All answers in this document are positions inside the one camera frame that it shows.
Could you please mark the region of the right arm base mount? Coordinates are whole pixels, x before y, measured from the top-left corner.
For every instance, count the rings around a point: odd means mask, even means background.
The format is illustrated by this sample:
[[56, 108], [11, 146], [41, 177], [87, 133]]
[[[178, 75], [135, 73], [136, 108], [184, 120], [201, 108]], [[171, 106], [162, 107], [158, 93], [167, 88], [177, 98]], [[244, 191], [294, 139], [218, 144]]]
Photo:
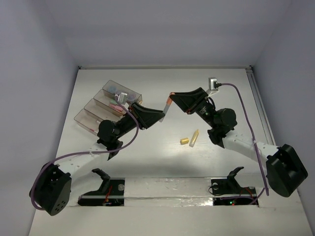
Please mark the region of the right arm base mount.
[[235, 179], [244, 167], [237, 167], [227, 177], [211, 179], [208, 192], [213, 196], [214, 206], [247, 206], [258, 205], [255, 187], [241, 187]]

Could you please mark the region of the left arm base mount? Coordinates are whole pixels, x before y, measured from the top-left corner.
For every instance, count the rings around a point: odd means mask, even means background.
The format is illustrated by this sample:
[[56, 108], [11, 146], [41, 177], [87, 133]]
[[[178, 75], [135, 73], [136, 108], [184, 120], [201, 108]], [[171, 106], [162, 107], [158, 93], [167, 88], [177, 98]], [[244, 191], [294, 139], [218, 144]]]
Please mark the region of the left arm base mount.
[[125, 179], [112, 179], [106, 172], [96, 168], [92, 170], [102, 183], [95, 191], [82, 194], [77, 204], [83, 207], [121, 207], [124, 206]]

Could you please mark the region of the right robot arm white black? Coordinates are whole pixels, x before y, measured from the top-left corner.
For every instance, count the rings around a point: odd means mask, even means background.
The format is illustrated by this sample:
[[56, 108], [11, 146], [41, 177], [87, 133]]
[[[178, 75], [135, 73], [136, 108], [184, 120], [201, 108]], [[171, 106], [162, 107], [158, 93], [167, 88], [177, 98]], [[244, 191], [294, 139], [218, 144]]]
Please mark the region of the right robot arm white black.
[[199, 115], [209, 126], [211, 142], [221, 148], [239, 153], [258, 163], [264, 187], [270, 187], [282, 197], [289, 197], [308, 177], [308, 172], [295, 149], [287, 144], [268, 145], [235, 131], [236, 113], [233, 109], [216, 110], [213, 100], [202, 88], [191, 92], [174, 92], [169, 96], [184, 113]]

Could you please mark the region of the blue glitter jar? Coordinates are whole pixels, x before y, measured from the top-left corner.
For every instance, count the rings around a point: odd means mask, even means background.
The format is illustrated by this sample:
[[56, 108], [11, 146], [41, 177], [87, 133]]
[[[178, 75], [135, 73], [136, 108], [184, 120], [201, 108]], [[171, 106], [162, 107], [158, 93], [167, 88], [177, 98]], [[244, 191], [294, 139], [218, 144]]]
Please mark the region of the blue glitter jar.
[[114, 85], [111, 85], [111, 86], [109, 86], [109, 87], [107, 88], [107, 91], [108, 91], [109, 93], [115, 94], [116, 91], [117, 91], [117, 87], [114, 86]]

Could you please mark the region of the clear highlighter orange tip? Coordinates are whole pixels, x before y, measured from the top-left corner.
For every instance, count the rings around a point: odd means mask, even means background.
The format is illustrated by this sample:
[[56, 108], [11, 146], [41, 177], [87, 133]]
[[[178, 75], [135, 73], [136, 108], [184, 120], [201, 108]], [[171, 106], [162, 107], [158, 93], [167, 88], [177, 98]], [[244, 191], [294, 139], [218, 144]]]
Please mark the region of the clear highlighter orange tip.
[[166, 114], [167, 114], [167, 112], [168, 112], [169, 107], [170, 107], [170, 104], [166, 104], [166, 105], [165, 105], [165, 107], [164, 107], [164, 109], [163, 109], [163, 114], [164, 114], [164, 116], [159, 120], [159, 122], [163, 122], [163, 120], [164, 120], [164, 118], [165, 118], [165, 116], [166, 116]]

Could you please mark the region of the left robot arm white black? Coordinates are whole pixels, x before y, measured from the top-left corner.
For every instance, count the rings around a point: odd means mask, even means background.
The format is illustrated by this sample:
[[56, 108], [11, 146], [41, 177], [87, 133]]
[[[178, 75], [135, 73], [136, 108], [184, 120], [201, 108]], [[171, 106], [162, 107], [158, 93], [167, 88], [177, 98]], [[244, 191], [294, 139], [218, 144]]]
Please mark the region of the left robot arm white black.
[[93, 133], [98, 137], [96, 145], [101, 150], [65, 154], [43, 165], [29, 193], [36, 209], [54, 216], [69, 201], [80, 200], [80, 194], [74, 193], [77, 181], [91, 173], [99, 177], [93, 180], [88, 194], [108, 196], [112, 193], [111, 177], [103, 170], [105, 164], [122, 149], [128, 149], [140, 130], [150, 128], [165, 117], [164, 111], [145, 108], [136, 102], [124, 111], [118, 120], [95, 120], [97, 128]]

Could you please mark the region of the pink highlighter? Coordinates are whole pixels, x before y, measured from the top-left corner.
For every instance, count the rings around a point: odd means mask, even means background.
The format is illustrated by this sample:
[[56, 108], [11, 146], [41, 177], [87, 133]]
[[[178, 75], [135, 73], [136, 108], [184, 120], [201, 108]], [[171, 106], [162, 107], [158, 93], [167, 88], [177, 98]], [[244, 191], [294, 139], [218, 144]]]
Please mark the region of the pink highlighter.
[[109, 104], [109, 107], [112, 108], [113, 110], [115, 110], [116, 112], [123, 112], [123, 108], [119, 105], [115, 105], [115, 104]]

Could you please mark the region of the orange eraser cap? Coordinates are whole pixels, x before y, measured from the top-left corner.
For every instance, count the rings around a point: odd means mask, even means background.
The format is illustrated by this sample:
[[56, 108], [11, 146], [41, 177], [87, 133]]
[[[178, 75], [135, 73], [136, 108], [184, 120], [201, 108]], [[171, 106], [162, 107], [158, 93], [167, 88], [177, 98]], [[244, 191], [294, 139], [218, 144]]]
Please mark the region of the orange eraser cap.
[[169, 96], [168, 96], [168, 99], [167, 99], [167, 101], [166, 101], [166, 104], [167, 105], [170, 105], [171, 103], [172, 103], [172, 99], [171, 99], [171, 95], [174, 95], [174, 92], [171, 92], [170, 94], [169, 94]]

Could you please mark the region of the yellow cap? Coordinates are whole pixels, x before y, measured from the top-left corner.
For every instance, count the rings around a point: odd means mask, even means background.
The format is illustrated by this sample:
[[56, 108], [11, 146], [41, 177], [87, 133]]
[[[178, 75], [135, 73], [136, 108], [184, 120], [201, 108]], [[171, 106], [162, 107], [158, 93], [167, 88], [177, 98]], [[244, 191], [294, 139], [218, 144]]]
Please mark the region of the yellow cap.
[[188, 144], [189, 143], [189, 138], [182, 138], [181, 140], [180, 140], [180, 144], [181, 145], [186, 145], [186, 144]]

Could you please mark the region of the purple glitter jar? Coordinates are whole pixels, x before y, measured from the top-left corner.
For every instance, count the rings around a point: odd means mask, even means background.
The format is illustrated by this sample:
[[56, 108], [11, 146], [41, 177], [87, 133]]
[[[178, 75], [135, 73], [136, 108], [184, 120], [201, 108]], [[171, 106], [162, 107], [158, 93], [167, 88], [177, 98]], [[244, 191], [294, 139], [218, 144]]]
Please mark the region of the purple glitter jar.
[[136, 95], [134, 93], [130, 93], [128, 96], [127, 96], [127, 99], [130, 100], [130, 101], [133, 101], [136, 99]]

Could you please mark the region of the yellow highlighter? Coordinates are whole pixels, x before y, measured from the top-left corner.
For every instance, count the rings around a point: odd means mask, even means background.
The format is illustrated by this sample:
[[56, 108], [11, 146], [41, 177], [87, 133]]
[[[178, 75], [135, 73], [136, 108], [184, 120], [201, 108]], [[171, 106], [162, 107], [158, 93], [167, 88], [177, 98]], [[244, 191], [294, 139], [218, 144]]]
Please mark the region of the yellow highlighter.
[[192, 138], [191, 138], [191, 140], [190, 140], [190, 143], [189, 143], [189, 146], [190, 146], [190, 147], [192, 147], [192, 148], [194, 147], [198, 136], [199, 136], [199, 130], [197, 129], [197, 130], [194, 132], [194, 134], [193, 134], [193, 136], [192, 136]]

